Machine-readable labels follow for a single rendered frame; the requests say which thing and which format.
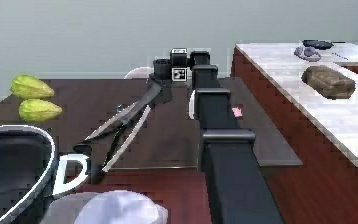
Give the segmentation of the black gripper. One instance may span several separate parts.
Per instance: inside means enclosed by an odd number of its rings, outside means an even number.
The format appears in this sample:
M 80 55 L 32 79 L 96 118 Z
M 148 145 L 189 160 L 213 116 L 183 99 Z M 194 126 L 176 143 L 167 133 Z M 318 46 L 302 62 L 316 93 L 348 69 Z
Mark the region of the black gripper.
M 105 174 L 110 171 L 114 164 L 122 157 L 137 136 L 151 111 L 151 108 L 147 105 L 151 102 L 153 105 L 157 105 L 171 101 L 171 61 L 169 59 L 155 59 L 153 66 L 154 72 L 149 75 L 148 89 L 145 94 L 138 101 L 108 119 L 81 143 L 73 147 L 73 150 L 77 153 L 90 152 L 91 147 L 89 144 L 91 142 L 124 130 L 144 110 L 130 134 L 122 145 L 114 153 L 110 154 L 110 159 L 105 162 L 104 166 L 91 165 L 90 182 L 92 184 L 99 184 L 102 181 Z

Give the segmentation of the small blue utensil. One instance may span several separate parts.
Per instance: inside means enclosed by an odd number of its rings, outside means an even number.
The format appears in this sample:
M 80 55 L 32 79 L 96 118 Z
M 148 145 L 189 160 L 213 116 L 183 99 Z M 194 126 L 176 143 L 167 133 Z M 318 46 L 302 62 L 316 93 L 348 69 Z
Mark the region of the small blue utensil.
M 339 58 L 341 58 L 341 59 L 343 59 L 343 60 L 349 60 L 347 57 L 345 57 L 345 56 L 342 56 L 342 55 L 340 55 L 340 54 L 338 54 L 338 53 L 335 53 L 335 52 L 333 52 L 333 53 L 331 53 L 332 55 L 334 55 L 334 56 L 336 56 L 336 57 L 339 57 Z

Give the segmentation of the dark brown table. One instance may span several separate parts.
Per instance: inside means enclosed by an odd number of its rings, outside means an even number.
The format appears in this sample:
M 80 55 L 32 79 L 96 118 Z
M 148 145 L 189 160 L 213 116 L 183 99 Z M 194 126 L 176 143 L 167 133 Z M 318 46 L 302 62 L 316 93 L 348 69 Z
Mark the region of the dark brown table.
M 51 101 L 63 113 L 39 126 L 49 131 L 60 152 L 91 134 L 116 113 L 119 104 L 129 105 L 146 91 L 144 79 L 54 79 L 47 84 L 55 90 Z M 231 91 L 231 104 L 242 109 L 239 124 L 256 133 L 254 152 L 260 165 L 298 166 L 301 160 L 239 78 L 225 78 L 220 84 Z M 198 150 L 198 122 L 187 115 L 188 95 L 184 86 L 172 89 L 172 100 L 158 105 L 116 169 L 194 168 Z

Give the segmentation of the white rounded chair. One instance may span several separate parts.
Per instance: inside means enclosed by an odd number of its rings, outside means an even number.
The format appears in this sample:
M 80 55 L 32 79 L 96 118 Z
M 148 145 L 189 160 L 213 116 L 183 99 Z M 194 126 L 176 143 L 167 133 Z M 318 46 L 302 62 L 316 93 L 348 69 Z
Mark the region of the white rounded chair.
M 125 79 L 146 79 L 154 72 L 152 67 L 138 67 L 129 71 L 125 75 Z

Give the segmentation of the white cup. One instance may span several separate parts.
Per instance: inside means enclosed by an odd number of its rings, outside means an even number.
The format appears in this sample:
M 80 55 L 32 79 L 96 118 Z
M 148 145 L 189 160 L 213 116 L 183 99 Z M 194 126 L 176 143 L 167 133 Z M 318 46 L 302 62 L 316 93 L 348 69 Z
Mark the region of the white cup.
M 193 90 L 191 92 L 189 102 L 188 102 L 188 116 L 192 120 L 195 119 L 195 94 L 196 94 L 196 91 Z

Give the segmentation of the white round object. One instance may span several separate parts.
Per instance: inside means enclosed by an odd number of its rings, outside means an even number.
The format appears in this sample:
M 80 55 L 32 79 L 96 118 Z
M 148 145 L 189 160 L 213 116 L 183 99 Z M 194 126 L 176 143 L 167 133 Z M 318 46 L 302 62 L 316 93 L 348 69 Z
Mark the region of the white round object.
M 168 224 L 168 210 L 133 191 L 83 192 L 52 202 L 40 224 Z

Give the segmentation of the yellow-green fruit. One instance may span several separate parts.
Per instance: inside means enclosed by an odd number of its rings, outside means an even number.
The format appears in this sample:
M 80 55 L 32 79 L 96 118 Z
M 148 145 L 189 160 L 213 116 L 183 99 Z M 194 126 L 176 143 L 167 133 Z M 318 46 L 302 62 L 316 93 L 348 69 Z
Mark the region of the yellow-green fruit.
M 31 75 L 20 74 L 11 81 L 10 91 L 22 99 L 39 99 L 52 97 L 54 90 L 42 80 Z
M 41 99 L 24 100 L 18 108 L 19 116 L 28 122 L 47 121 L 59 116 L 62 111 L 60 106 Z

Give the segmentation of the black pot white rim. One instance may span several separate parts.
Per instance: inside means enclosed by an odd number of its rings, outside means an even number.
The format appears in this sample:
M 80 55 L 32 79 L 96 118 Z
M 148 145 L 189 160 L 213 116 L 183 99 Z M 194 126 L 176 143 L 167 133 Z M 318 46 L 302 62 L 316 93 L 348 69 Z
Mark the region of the black pot white rim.
M 45 130 L 0 126 L 0 224 L 39 224 L 51 202 L 87 179 L 89 157 L 60 156 Z

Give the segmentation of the red-brown counter white top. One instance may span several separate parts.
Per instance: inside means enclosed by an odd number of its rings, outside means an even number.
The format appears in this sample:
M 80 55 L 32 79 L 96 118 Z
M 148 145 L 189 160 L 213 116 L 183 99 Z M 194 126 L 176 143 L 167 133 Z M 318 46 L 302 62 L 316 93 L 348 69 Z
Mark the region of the red-brown counter white top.
M 358 74 L 351 98 L 329 100 L 302 82 L 293 43 L 238 44 L 231 73 L 243 80 L 302 164 L 268 183 L 286 224 L 358 224 Z

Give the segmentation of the purple-grey lumpy object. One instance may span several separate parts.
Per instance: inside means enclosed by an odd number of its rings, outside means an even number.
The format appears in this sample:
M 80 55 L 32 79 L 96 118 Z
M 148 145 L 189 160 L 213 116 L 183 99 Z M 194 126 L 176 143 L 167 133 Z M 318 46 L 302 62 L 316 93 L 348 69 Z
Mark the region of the purple-grey lumpy object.
M 294 51 L 294 55 L 308 62 L 318 62 L 322 58 L 320 53 L 317 52 L 313 47 L 304 46 L 298 46 Z

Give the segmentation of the brown bread loaf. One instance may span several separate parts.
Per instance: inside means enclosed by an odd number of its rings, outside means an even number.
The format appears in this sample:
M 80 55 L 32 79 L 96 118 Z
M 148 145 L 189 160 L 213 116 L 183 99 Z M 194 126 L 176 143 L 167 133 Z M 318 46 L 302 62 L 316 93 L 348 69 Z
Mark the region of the brown bread loaf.
M 356 89 L 356 82 L 325 65 L 309 66 L 301 80 L 321 96 L 336 100 L 349 99 Z

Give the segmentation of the black frying pan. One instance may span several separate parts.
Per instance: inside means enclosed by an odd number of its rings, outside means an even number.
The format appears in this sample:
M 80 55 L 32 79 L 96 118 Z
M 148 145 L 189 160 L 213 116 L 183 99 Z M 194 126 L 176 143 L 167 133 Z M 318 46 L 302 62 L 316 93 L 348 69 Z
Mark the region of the black frying pan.
M 331 42 L 331 41 L 324 41 L 324 40 L 303 40 L 302 44 L 305 47 L 312 47 L 318 50 L 328 50 L 335 46 L 336 44 L 339 44 L 339 41 Z

